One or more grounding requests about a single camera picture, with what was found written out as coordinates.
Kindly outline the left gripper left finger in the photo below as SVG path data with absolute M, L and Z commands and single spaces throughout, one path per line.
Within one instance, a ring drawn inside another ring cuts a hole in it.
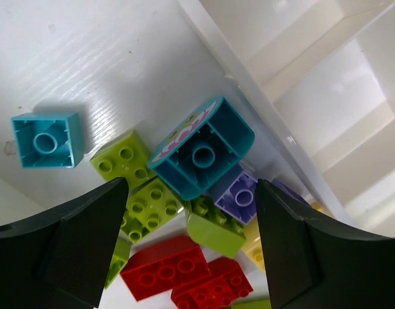
M 0 226 L 0 308 L 96 308 L 129 194 L 115 178 Z

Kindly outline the green sloped lego brick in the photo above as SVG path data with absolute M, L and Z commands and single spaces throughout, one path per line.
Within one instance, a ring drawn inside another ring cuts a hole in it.
M 234 258 L 246 243 L 244 225 L 216 207 L 208 196 L 187 201 L 185 214 L 188 235 L 203 247 Z

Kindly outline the teal rounded printed lego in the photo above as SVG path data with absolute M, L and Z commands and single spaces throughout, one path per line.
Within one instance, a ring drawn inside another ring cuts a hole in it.
M 161 141 L 148 167 L 189 201 L 237 165 L 254 141 L 251 127 L 219 95 L 195 109 Z

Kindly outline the green lego brick centre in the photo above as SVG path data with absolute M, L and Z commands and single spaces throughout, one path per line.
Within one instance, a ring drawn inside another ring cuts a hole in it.
M 137 243 L 175 218 L 184 206 L 181 197 L 156 176 L 130 191 L 120 230 Z

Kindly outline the green square lego brick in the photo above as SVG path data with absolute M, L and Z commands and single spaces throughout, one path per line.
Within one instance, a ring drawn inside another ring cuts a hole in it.
M 123 177 L 130 189 L 153 179 L 156 174 L 147 167 L 151 152 L 135 131 L 128 131 L 103 145 L 90 159 L 105 181 Z

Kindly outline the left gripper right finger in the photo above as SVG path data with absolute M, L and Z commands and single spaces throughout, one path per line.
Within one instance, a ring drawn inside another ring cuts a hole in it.
M 267 180 L 255 204 L 273 308 L 395 308 L 395 238 L 335 220 Z

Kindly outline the red sloped lego middle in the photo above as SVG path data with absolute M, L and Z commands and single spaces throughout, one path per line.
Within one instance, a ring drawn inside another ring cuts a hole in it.
M 253 291 L 236 260 L 219 257 L 208 267 L 209 277 L 172 290 L 170 298 L 177 308 L 222 308 Z

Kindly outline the yellow square lego brick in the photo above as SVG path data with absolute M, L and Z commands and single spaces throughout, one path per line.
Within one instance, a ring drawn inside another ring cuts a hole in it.
M 317 271 L 307 269 L 313 264 L 313 254 L 302 220 L 302 215 L 318 219 L 314 213 L 316 209 L 304 200 L 285 194 L 263 192 L 258 197 L 261 223 L 253 226 L 257 223 L 257 218 L 253 217 L 245 226 L 243 252 L 260 270 L 269 270 L 273 276 L 278 271 L 287 274 L 292 270 L 308 281 L 316 281 Z

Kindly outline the right white divided container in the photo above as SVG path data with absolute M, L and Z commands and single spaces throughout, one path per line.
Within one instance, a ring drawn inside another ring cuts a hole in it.
M 395 237 L 395 1 L 180 1 L 267 125 L 279 177 Z

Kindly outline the purple square lego brick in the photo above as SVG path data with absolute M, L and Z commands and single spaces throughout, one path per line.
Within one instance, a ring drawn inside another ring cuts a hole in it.
M 210 194 L 218 208 L 247 225 L 256 216 L 256 185 L 255 178 L 236 166 L 211 188 Z

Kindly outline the red sloped lego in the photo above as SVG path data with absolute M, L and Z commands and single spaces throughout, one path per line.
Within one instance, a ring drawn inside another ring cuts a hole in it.
M 170 298 L 177 308 L 222 308 L 253 291 L 236 260 L 219 257 L 208 267 L 209 277 L 172 290 Z
M 176 236 L 134 254 L 120 272 L 137 301 L 211 275 L 201 247 L 190 237 Z

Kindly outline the green long lego brick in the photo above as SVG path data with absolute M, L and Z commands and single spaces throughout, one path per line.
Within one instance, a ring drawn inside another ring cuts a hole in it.
M 247 301 L 237 302 L 230 306 L 231 309 L 271 309 L 269 298 L 251 299 Z

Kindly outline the small teal lego brick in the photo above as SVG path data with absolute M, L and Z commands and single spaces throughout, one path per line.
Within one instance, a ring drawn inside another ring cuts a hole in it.
M 25 113 L 12 117 L 11 123 L 25 169 L 74 168 L 84 157 L 78 113 Z

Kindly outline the red sloped lego upper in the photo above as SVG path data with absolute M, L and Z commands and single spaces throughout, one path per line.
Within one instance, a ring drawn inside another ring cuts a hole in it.
M 190 237 L 176 236 L 134 254 L 120 272 L 137 301 L 211 275 L 201 247 Z

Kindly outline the small green lego brick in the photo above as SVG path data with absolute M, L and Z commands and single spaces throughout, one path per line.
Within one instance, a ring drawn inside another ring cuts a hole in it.
M 123 238 L 118 238 L 113 252 L 112 260 L 107 273 L 105 289 L 108 289 L 110 284 L 120 274 L 122 269 L 126 266 L 131 251 L 131 244 Z

